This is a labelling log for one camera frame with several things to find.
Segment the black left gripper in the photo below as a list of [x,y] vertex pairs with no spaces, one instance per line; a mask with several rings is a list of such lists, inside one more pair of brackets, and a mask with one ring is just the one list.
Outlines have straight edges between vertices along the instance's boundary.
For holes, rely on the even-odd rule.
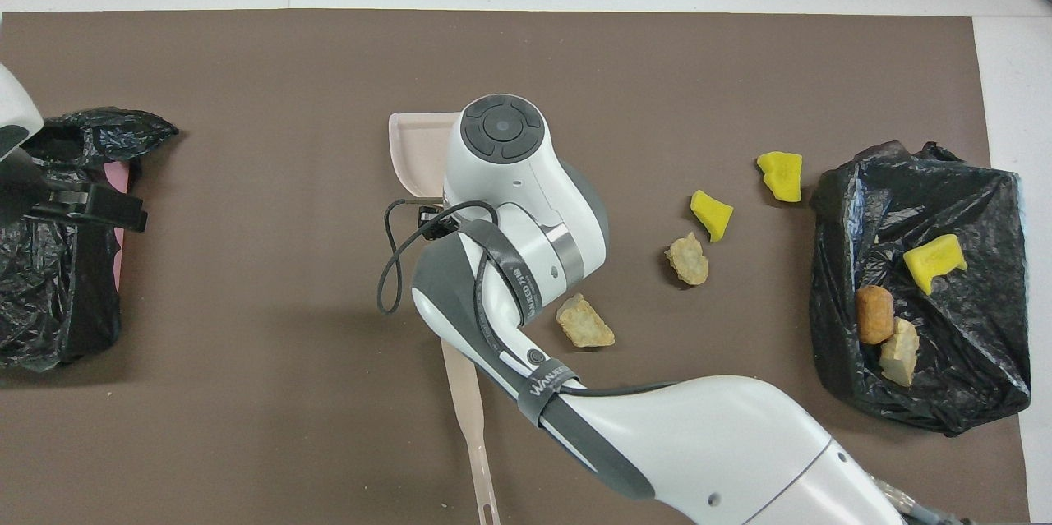
[[45,183],[31,191],[31,205],[23,217],[29,219],[83,219],[119,227],[128,233],[144,233],[147,213],[143,200],[123,191],[113,191],[90,184],[89,191],[77,191],[78,185]]

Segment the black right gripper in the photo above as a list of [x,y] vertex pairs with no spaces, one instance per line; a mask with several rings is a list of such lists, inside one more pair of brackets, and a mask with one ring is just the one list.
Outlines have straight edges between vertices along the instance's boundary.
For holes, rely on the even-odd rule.
[[426,241],[434,241],[457,233],[461,222],[450,208],[436,200],[421,200],[418,203],[417,234]]

